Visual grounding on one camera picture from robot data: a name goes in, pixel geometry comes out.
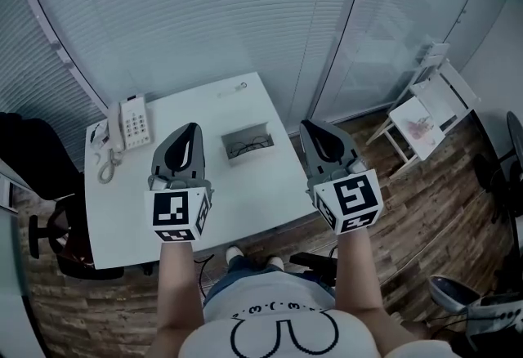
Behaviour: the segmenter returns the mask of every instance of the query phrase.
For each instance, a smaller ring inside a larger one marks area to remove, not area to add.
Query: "black chair backrest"
[[[41,119],[0,113],[0,159],[43,199],[71,195],[82,187],[83,175]]]

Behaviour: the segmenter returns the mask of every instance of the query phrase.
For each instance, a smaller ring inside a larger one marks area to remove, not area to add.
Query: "white shoe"
[[[244,256],[244,253],[239,250],[238,246],[231,246],[226,250],[226,260],[227,265],[229,265],[229,262],[232,260],[233,257],[242,257]]]
[[[280,270],[284,270],[284,261],[282,261],[281,257],[270,257],[267,261],[267,265],[274,265],[277,266]]]

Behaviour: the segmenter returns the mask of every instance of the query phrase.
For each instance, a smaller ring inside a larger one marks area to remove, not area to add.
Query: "human arm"
[[[382,356],[416,340],[385,311],[367,229],[338,236],[335,307],[367,326]]]
[[[178,356],[182,343],[203,325],[203,308],[190,243],[162,244],[157,333],[149,358]]]

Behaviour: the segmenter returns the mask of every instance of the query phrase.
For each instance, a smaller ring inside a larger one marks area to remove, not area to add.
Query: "white marker cube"
[[[337,235],[371,226],[383,210],[376,172],[371,169],[314,186],[314,205]]]
[[[145,193],[145,216],[163,242],[200,240],[211,203],[205,188]]]

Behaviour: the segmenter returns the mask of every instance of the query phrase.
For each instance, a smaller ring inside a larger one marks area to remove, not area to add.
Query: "white cable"
[[[109,149],[107,162],[105,162],[98,171],[98,182],[104,185],[109,184],[114,177],[114,169],[121,164],[122,158],[117,158],[113,150]],[[105,170],[109,170],[107,178],[103,177]]]

